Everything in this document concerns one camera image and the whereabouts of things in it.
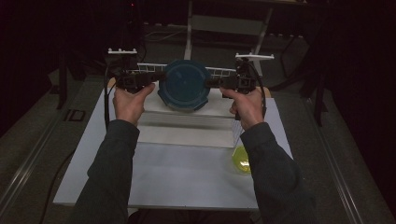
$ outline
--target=gray sleeve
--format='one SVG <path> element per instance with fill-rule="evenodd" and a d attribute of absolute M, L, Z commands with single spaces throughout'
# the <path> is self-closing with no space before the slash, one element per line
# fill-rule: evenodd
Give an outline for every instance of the gray sleeve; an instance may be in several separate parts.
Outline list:
<path fill-rule="evenodd" d="M 269 125 L 259 123 L 241 139 L 263 222 L 318 223 L 314 196 L 304 188 L 300 168 L 277 144 Z"/>
<path fill-rule="evenodd" d="M 134 149 L 139 130 L 124 120 L 109 123 L 88 170 L 88 181 L 67 223 L 126 223 Z"/>

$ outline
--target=dark background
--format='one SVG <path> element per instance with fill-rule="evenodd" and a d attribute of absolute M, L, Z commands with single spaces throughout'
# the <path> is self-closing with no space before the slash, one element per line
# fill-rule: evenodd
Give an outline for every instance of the dark background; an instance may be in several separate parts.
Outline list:
<path fill-rule="evenodd" d="M 97 62 L 108 43 L 141 45 L 141 21 L 185 24 L 187 1 L 147 0 L 132 12 L 128 1 L 3 1 L 0 6 L 1 83 L 0 136 L 51 88 L 47 74 L 58 67 L 60 49 L 67 52 L 69 69 L 84 78 L 82 52 Z M 307 70 L 326 74 L 346 124 L 376 184 L 396 215 L 396 4 L 393 0 L 343 1 L 328 18 L 274 12 L 269 33 L 305 34 L 310 49 L 299 75 Z M 208 7 L 198 8 L 210 13 Z M 243 9 L 239 16 L 246 15 Z M 230 9 L 224 10 L 236 16 Z M 263 16 L 252 13 L 253 17 Z M 316 35 L 312 20 L 323 20 Z M 295 24 L 305 27 L 296 31 Z M 134 43 L 122 41 L 127 34 Z M 309 77 L 315 83 L 318 76 Z"/>

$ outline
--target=hand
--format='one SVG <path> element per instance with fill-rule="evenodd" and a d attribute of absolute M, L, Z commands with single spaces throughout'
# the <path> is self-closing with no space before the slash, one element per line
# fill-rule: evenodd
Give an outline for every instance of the hand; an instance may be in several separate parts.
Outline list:
<path fill-rule="evenodd" d="M 262 116 L 262 92 L 260 88 L 248 94 L 242 94 L 231 89 L 220 87 L 221 93 L 233 98 L 233 105 L 230 108 L 232 114 L 239 113 L 241 126 L 244 130 L 249 129 L 255 124 L 264 122 Z"/>
<path fill-rule="evenodd" d="M 116 88 L 113 98 L 113 105 L 116 110 L 116 119 L 123 119 L 132 123 L 134 126 L 137 126 L 137 121 L 145 111 L 145 99 L 150 93 L 152 93 L 154 87 L 155 84 L 151 83 L 135 94 Z"/>

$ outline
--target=person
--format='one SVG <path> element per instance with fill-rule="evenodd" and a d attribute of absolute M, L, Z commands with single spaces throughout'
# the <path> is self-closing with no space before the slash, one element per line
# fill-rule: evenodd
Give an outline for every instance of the person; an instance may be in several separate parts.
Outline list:
<path fill-rule="evenodd" d="M 136 94 L 116 89 L 116 119 L 88 170 L 89 179 L 67 223 L 127 223 L 133 156 L 150 84 Z M 277 144 L 262 115 L 259 89 L 247 95 L 220 91 L 231 98 L 232 114 L 239 113 L 245 130 L 241 139 L 248 154 L 254 191 L 263 223 L 318 223 L 314 196 L 304 188 L 297 163 Z"/>

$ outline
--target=white platform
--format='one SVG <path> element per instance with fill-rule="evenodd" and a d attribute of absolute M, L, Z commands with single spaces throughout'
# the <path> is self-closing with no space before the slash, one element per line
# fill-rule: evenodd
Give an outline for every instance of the white platform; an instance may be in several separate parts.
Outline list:
<path fill-rule="evenodd" d="M 218 92 L 214 91 L 209 94 L 209 102 L 214 103 L 213 107 L 207 105 L 204 107 L 205 109 L 203 108 L 194 116 L 204 118 L 206 113 L 218 119 L 231 119 L 232 116 L 228 112 L 231 101 L 222 98 L 212 99 L 212 97 L 217 98 L 217 94 Z M 150 97 L 158 97 L 158 95 L 154 92 Z M 145 105 L 147 111 L 155 111 L 156 106 L 162 105 L 147 99 Z M 221 112 L 221 114 L 215 116 L 213 111 Z M 106 134 L 103 114 L 103 99 L 100 98 L 54 198 L 55 203 L 72 205 L 77 201 L 78 195 L 88 179 L 87 171 Z M 265 120 L 270 124 L 277 142 L 291 156 L 276 103 L 272 98 L 267 99 Z M 239 122 L 233 120 L 231 126 L 234 126 L 235 130 L 240 128 Z M 145 135 L 149 138 L 159 136 L 156 133 L 151 133 L 151 130 L 146 130 L 147 133 L 142 132 L 139 141 L 142 141 Z M 234 140 L 238 139 L 232 137 L 227 140 L 226 144 L 235 146 Z M 207 139 L 201 134 L 196 134 L 194 142 L 207 142 Z M 134 173 L 129 206 L 257 209 L 252 178 L 250 175 L 241 174 L 236 170 L 231 159 L 232 154 L 232 147 L 138 143 L 134 155 Z"/>

